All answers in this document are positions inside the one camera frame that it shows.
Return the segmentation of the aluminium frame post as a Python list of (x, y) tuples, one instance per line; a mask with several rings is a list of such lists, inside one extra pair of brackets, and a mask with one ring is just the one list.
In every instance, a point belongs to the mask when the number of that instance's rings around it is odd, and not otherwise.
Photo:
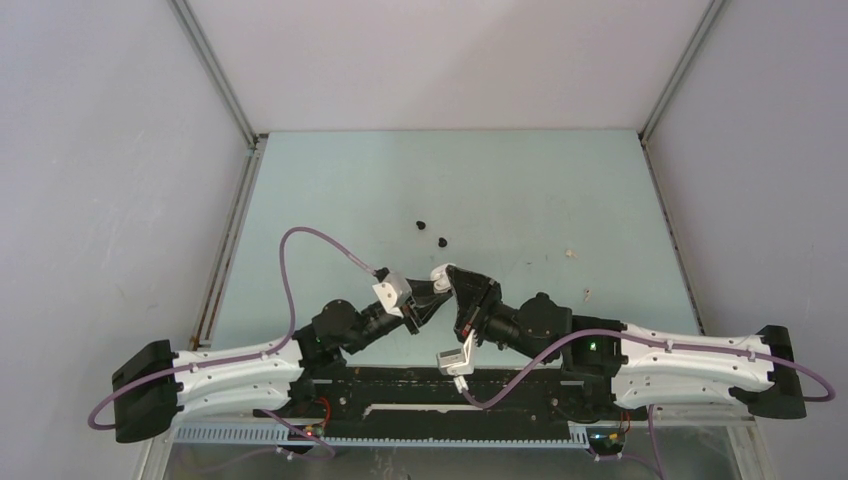
[(639, 132), (639, 139), (643, 146), (646, 146), (650, 142), (651, 137), (654, 135), (675, 95), (682, 86), (688, 72), (694, 65), (697, 56), (729, 4), (730, 1), (727, 0), (710, 0), (708, 2)]
[(213, 46), (189, 1), (168, 0), (177, 22), (184, 31), (188, 43), (195, 52), (202, 68), (206, 72), (212, 87), (221, 99), (225, 110), (233, 120), (240, 137), (249, 148), (255, 148), (259, 134), (251, 125), (239, 102), (237, 94), (227, 78)]

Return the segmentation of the aluminium frame post right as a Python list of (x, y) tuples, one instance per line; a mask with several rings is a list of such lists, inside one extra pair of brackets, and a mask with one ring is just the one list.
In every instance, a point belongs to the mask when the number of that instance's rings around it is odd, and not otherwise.
[(639, 132), (639, 139), (643, 146), (646, 146), (650, 142), (651, 137), (654, 135), (675, 95), (682, 86), (688, 72), (694, 65), (697, 56), (729, 4), (730, 1), (727, 0), (710, 0), (708, 2)]

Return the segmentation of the white earbud charging case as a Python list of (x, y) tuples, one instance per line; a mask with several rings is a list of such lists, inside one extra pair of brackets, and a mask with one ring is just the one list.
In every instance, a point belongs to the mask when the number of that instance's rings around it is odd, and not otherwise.
[(451, 266), (452, 263), (445, 263), (430, 272), (430, 281), (432, 282), (435, 294), (443, 294), (451, 291), (452, 285), (447, 272)]

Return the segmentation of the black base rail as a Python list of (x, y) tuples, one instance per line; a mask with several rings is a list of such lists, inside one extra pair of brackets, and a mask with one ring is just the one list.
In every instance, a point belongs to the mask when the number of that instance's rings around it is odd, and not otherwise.
[(481, 409), (433, 367), (340, 367), (295, 382), (276, 410), (288, 419), (313, 418), (328, 438), (387, 441), (565, 441), (579, 424), (623, 427), (644, 421), (628, 413), (601, 382), (557, 368), (531, 371), (495, 406)]

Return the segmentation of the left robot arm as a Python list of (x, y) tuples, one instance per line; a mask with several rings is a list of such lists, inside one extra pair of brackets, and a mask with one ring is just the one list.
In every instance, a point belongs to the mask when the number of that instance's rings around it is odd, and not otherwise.
[(400, 327), (418, 333), (451, 296), (446, 279), (390, 274), (372, 288), (374, 303), (358, 309), (332, 300), (288, 341), (206, 352), (147, 344), (112, 375), (116, 441), (140, 442), (176, 421), (229, 412), (283, 408), (304, 416), (316, 403), (306, 381)]

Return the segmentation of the aluminium frame post left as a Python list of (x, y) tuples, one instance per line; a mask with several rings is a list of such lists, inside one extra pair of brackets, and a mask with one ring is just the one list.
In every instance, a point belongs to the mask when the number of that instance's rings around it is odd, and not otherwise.
[(202, 68), (206, 72), (212, 87), (221, 99), (225, 110), (233, 120), (240, 137), (249, 148), (255, 148), (259, 134), (251, 125), (239, 102), (237, 94), (227, 78), (213, 46), (189, 1), (168, 0), (177, 22), (184, 31), (188, 43), (195, 52)]

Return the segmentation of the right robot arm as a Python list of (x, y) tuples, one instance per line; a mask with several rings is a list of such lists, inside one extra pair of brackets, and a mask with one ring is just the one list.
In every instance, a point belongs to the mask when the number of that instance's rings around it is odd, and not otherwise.
[(755, 417), (780, 420), (807, 415), (784, 326), (741, 337), (671, 334), (576, 315), (545, 292), (513, 308), (497, 281), (452, 264), (430, 278), (436, 292), (456, 301), (461, 354), (490, 342), (533, 365), (558, 362), (566, 379), (582, 383), (577, 405), (590, 416), (657, 404), (742, 405)]

